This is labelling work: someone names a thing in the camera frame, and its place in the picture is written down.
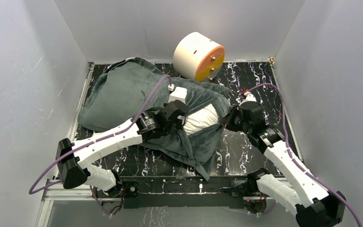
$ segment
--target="marble pattern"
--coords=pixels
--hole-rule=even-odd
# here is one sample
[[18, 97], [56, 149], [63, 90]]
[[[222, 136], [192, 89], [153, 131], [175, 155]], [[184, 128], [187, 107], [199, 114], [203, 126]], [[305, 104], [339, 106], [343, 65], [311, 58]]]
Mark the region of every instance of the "marble pattern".
[[[180, 77], [171, 63], [155, 64], [162, 72], [172, 77]], [[106, 72], [111, 65], [95, 65], [93, 75], [87, 91], [91, 94], [97, 78]], [[228, 100], [231, 104], [242, 101], [242, 91], [259, 83], [275, 83], [272, 68], [268, 62], [225, 62], [213, 83], [229, 87]], [[271, 88], [262, 87], [253, 92], [264, 109], [264, 115], [269, 124], [277, 126], [281, 131], [282, 114], [281, 102], [278, 94]], [[294, 140], [290, 129], [289, 141], [296, 153]], [[82, 140], [93, 135], [93, 131], [78, 126], [75, 138]], [[252, 147], [243, 133], [225, 130], [223, 139], [216, 151], [212, 176], [246, 175], [261, 167], [268, 169], [274, 175], [281, 175], [275, 165], [267, 160], [256, 148]], [[108, 155], [96, 165], [105, 169], [114, 169], [121, 176], [196, 176], [195, 169], [175, 161], [157, 150], [132, 146]]]

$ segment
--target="gray blanket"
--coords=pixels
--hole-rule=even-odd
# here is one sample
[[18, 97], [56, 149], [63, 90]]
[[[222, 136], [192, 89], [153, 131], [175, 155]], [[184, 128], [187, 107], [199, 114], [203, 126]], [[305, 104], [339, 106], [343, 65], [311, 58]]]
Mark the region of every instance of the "gray blanket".
[[[139, 112], [146, 97], [163, 75], [157, 67], [140, 58], [114, 64], [107, 73], [98, 78], [78, 115], [78, 123], [87, 129], [102, 132], [125, 122]], [[186, 105], [189, 114], [208, 104], [214, 106], [220, 118], [227, 114], [229, 103], [226, 95], [230, 92], [228, 88], [183, 78], [172, 78], [172, 83], [187, 89]], [[167, 85], [164, 82], [160, 86], [147, 109], [162, 107], [167, 103]], [[146, 141], [141, 146], [160, 150], [171, 158], [196, 168], [208, 180], [222, 130], [220, 124], [189, 136], [184, 130], [174, 130], [165, 137]]]

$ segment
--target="gray pillowcase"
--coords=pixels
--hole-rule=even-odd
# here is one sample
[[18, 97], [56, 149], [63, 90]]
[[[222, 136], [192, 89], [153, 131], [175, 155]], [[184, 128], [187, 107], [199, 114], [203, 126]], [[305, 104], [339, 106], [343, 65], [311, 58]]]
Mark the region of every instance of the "gray pillowcase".
[[[97, 132], [124, 123], [140, 111], [145, 99], [163, 75], [157, 67], [140, 58], [114, 64], [98, 78], [91, 95], [80, 110], [78, 123]], [[226, 116], [230, 106], [226, 96], [230, 89], [183, 78], [172, 78], [172, 83], [176, 87], [187, 89], [186, 105], [189, 114], [212, 104], [219, 118]], [[167, 85], [166, 81], [159, 87], [147, 109], [162, 107], [167, 103]], [[146, 141], [141, 146], [160, 150], [171, 158], [196, 168], [208, 180], [222, 131], [219, 123], [189, 136], [184, 130], [174, 130], [165, 137]]]

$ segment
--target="metal frame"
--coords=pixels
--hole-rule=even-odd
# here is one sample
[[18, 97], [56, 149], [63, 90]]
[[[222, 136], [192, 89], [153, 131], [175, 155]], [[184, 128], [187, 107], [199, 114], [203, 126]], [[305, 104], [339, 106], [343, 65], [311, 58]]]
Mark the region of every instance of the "metal frame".
[[[150, 62], [151, 63], [171, 63], [171, 61], [150, 61]], [[259, 59], [259, 60], [230, 60], [230, 61], [224, 61], [224, 62], [269, 62], [269, 63], [271, 63], [271, 69], [272, 69], [272, 73], [275, 78], [276, 85], [279, 87], [278, 82], [277, 82], [276, 72], [275, 72], [275, 69], [273, 67], [273, 64], [272, 64], [272, 61], [270, 60], [270, 58], [269, 59]], [[86, 80], [84, 82], [84, 87], [81, 92], [80, 100], [78, 102], [77, 109], [75, 112], [75, 117], [74, 117], [74, 120], [73, 120], [72, 125], [68, 132], [68, 138], [71, 140], [73, 140], [76, 135], [76, 130], [77, 130], [77, 126], [78, 126], [77, 116], [81, 110], [81, 107], [84, 104], [84, 101], [85, 101], [85, 98], [87, 95], [87, 91], [88, 91], [89, 82], [91, 80], [95, 65], [101, 65], [101, 64], [95, 64], [93, 62], [90, 64], [90, 68], [88, 70], [88, 74], [87, 74]], [[292, 129], [292, 126], [290, 124], [289, 116], [288, 116], [286, 109], [285, 109], [285, 114], [286, 114], [287, 122], [290, 127], [290, 131], [292, 133], [293, 140], [296, 144], [298, 157], [302, 161], [303, 158], [301, 156], [301, 152], [298, 147], [297, 140], [296, 140], [294, 131]], [[289, 186], [290, 188], [292, 187], [290, 185], [290, 183], [286, 180], [286, 178], [278, 177], [277, 179], [280, 182]], [[258, 200], [259, 196], [243, 197], [243, 199], [244, 200]], [[46, 227], [48, 225], [48, 221], [49, 221], [49, 218], [51, 215], [54, 201], [94, 201], [94, 200], [95, 199], [92, 197], [91, 190], [87, 185], [82, 185], [80, 187], [70, 189], [70, 190], [64, 189], [61, 184], [53, 185], [49, 189], [44, 190], [44, 193], [42, 196], [42, 205], [41, 205], [41, 209], [40, 209], [40, 213], [39, 213], [39, 216], [37, 219], [36, 226], [37, 227]], [[102, 200], [102, 201], [120, 201], [120, 198], [100, 198], [100, 200]]]

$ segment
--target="gray cloth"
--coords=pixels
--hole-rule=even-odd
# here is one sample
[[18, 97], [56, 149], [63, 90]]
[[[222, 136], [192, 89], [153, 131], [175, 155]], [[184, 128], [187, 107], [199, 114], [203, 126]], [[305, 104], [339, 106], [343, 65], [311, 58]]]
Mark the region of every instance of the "gray cloth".
[[[78, 123], [97, 132], [124, 123], [140, 111], [145, 99], [163, 75], [154, 65], [140, 58], [127, 59], [113, 65], [98, 78], [78, 115]], [[183, 78], [172, 78], [172, 83], [176, 87], [187, 89], [186, 105], [189, 114], [212, 104], [220, 118], [226, 116], [229, 109], [226, 99], [230, 92], [228, 88]], [[168, 81], [159, 87], [147, 109], [162, 107], [167, 103], [167, 85]], [[160, 150], [171, 158], [196, 168], [208, 180], [222, 130], [218, 123], [189, 136], [184, 130], [174, 130], [165, 137], [146, 141], [141, 146]]]

